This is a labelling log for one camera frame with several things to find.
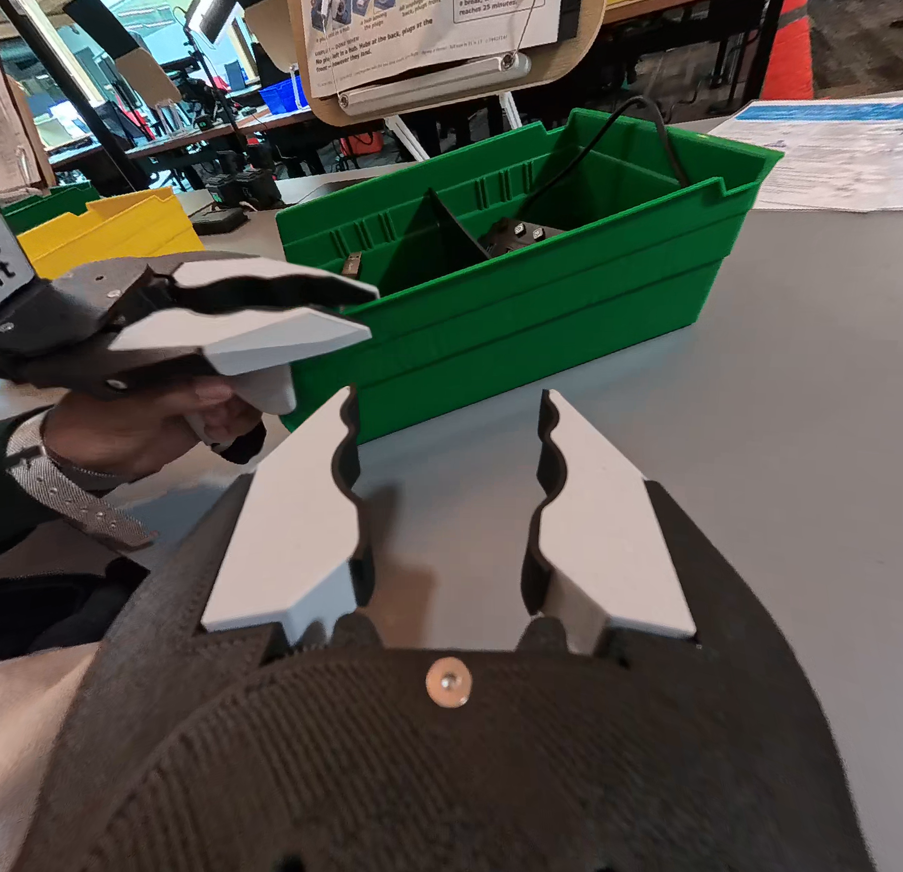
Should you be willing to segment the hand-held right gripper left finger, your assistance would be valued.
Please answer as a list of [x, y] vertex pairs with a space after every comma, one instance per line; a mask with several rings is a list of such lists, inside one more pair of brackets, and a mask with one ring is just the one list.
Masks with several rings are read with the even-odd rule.
[[360, 474], [359, 412], [346, 385], [252, 474], [200, 618], [207, 632], [279, 625], [310, 644], [366, 607], [375, 570]]

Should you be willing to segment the green plastic bin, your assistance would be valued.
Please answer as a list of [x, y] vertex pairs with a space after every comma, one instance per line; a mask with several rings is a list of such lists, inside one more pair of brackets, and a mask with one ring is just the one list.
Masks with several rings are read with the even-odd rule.
[[[359, 278], [371, 339], [293, 365], [289, 431], [354, 385], [367, 442], [693, 325], [760, 186], [783, 158], [653, 122], [573, 110], [277, 214], [287, 261]], [[435, 189], [478, 239], [503, 217], [563, 235], [447, 274]]]
[[81, 215], [87, 204], [100, 199], [90, 182], [55, 186], [45, 194], [34, 194], [2, 206], [2, 215], [14, 234], [20, 236], [64, 213]]

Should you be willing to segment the blue-bordered paper sheet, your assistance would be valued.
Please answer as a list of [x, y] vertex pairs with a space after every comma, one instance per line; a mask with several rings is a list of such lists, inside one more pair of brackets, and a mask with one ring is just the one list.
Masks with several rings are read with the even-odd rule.
[[783, 153], [760, 186], [756, 210], [902, 211], [900, 93], [754, 101], [711, 134]]

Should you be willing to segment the yellow plastic bin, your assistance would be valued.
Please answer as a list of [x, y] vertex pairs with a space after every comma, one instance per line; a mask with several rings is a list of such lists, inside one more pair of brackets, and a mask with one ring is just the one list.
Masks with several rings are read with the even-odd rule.
[[89, 202], [83, 213], [62, 213], [20, 234], [18, 241], [36, 273], [48, 280], [101, 260], [205, 249], [172, 189]]

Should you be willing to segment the orange traffic cone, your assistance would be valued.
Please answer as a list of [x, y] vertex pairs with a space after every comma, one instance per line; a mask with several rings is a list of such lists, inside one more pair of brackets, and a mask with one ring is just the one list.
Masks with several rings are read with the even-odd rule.
[[813, 100], [808, 0], [784, 0], [760, 100]]

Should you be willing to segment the black support pole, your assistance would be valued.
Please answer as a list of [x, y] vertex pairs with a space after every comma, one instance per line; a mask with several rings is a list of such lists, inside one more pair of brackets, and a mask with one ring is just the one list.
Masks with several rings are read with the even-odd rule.
[[96, 143], [116, 167], [119, 176], [133, 191], [148, 187], [146, 174], [127, 157], [118, 139], [105, 126], [96, 112], [87, 89], [72, 74], [71, 66], [62, 58], [62, 52], [55, 48], [40, 24], [29, 13], [22, 0], [1, 0], [2, 12], [19, 36], [28, 44], [39, 62], [49, 72], [61, 92], [69, 100], [74, 110], [86, 123]]

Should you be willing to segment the grey desk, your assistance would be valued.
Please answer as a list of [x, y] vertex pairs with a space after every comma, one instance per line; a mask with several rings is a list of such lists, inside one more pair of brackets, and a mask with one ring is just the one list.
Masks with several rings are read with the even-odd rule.
[[386, 646], [515, 649], [545, 388], [754, 591], [901, 870], [901, 213], [754, 210], [691, 327], [362, 445]]

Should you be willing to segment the black bin divider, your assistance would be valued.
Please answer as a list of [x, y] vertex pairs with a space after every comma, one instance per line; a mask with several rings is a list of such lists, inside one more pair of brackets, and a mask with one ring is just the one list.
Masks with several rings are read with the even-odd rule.
[[447, 274], [463, 271], [491, 260], [489, 251], [468, 232], [435, 189], [426, 190], [425, 201], [435, 215], [435, 226]]

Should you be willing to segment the blue storage bin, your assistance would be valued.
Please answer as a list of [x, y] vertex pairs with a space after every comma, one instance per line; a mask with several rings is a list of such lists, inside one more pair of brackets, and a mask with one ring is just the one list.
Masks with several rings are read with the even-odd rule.
[[300, 77], [297, 75], [291, 75], [287, 79], [260, 88], [259, 95], [269, 113], [274, 117], [296, 112], [310, 112], [301, 87]]

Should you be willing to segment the document stand with instruction sheet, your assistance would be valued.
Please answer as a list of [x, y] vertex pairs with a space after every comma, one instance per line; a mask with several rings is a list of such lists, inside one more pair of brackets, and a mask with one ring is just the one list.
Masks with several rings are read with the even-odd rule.
[[338, 19], [339, 0], [287, 0], [304, 95], [336, 130], [376, 121], [407, 137], [402, 116], [559, 81], [587, 56], [607, 0], [368, 0]]

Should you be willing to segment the brown cardboard document stand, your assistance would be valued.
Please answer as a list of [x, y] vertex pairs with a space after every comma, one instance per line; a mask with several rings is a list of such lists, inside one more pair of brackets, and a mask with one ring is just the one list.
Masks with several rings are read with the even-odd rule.
[[44, 192], [57, 184], [21, 86], [1, 71], [1, 190]]

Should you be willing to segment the person's left hand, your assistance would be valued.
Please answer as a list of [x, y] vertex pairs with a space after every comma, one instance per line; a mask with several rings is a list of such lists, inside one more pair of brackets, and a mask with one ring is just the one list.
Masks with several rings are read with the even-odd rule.
[[216, 442], [252, 432], [263, 419], [225, 379], [200, 377], [117, 401], [68, 393], [46, 415], [42, 440], [65, 463], [135, 481], [201, 442], [189, 415], [199, 418], [206, 436]]

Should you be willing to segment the small black adapter box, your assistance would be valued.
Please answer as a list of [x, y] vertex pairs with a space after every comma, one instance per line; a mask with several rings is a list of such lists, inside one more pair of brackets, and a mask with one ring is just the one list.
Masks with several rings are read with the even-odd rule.
[[189, 214], [191, 226], [198, 237], [231, 234], [247, 223], [247, 213], [241, 208], [221, 208], [213, 203]]

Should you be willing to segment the silver wrist watch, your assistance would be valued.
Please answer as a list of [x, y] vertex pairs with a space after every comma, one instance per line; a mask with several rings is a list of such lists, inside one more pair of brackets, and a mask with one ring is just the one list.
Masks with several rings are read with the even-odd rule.
[[13, 430], [4, 455], [6, 476], [33, 501], [110, 549], [130, 552], [149, 547], [157, 537], [155, 531], [77, 486], [51, 459], [42, 437], [49, 412], [29, 415]]

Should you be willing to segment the black backdrop board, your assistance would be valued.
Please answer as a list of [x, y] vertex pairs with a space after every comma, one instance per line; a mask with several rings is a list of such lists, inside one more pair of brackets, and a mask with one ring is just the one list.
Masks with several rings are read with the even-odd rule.
[[101, 0], [70, 0], [62, 10], [112, 59], [119, 74], [148, 107], [182, 103], [181, 92], [163, 67]]
[[288, 0], [233, 0], [243, 12], [248, 30], [277, 67], [288, 73], [297, 56]]

